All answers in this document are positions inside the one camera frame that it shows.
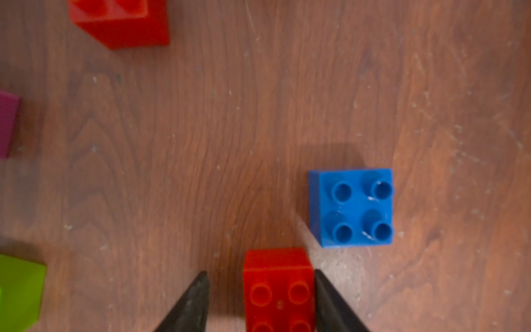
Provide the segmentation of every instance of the green brick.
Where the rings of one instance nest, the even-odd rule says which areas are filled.
[[[46,266],[0,254],[0,332],[22,332],[39,319]]]

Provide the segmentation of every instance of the scratch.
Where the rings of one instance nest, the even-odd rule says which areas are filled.
[[[453,47],[450,47],[450,50],[452,51],[452,55],[456,59],[457,64],[459,65],[459,68],[461,69],[461,75],[463,76],[463,79],[466,80],[466,77],[467,77],[466,69],[465,69],[465,66],[463,66],[463,62],[461,61],[461,58],[457,55],[456,50],[454,50]]]
[[[522,144],[522,142],[520,142],[520,141],[516,138],[515,132],[512,131],[512,130],[508,130],[508,133],[509,133],[509,135],[511,135],[512,139],[515,141],[516,146],[518,147],[518,149],[519,149],[519,150],[523,150],[523,149],[524,149],[524,144]]]
[[[422,67],[421,60],[418,58],[418,53],[415,53],[415,59],[417,60],[417,68],[418,70],[424,74],[424,68]]]
[[[435,118],[435,116],[426,113],[423,109],[421,109],[419,112],[421,112],[422,116],[424,116],[425,118],[427,118],[431,122],[437,122],[437,119]]]
[[[253,18],[251,16],[251,11],[249,10],[249,3],[247,3],[247,0],[245,0],[245,8],[247,9],[247,16],[249,17],[249,22],[251,23],[251,29],[253,29],[253,32],[256,33],[256,30],[254,29]]]
[[[454,150],[453,151],[453,155],[455,157],[458,157],[458,156],[463,156],[463,157],[467,157],[468,159],[472,160],[473,162],[475,163],[478,163],[478,164],[482,164],[482,165],[485,165],[485,162],[477,157],[474,157],[472,155],[469,155],[468,153],[466,152],[463,152],[463,151],[459,151],[459,150]]]

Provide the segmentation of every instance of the purple brick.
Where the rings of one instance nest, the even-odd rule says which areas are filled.
[[[0,91],[0,159],[7,158],[20,98]]]

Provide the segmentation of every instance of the blue lego brick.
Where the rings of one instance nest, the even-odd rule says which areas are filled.
[[[391,244],[392,170],[309,171],[310,231],[323,248]]]

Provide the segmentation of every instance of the toy brick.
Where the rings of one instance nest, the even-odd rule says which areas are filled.
[[[68,0],[68,12],[109,49],[169,44],[166,0]]]
[[[0,332],[22,332],[39,318],[46,266],[0,254]]]
[[[20,98],[0,91],[0,159],[7,158]]]
[[[247,332],[313,332],[313,267],[303,248],[249,250],[243,266]]]
[[[390,169],[309,171],[310,231],[323,248],[391,244]]]

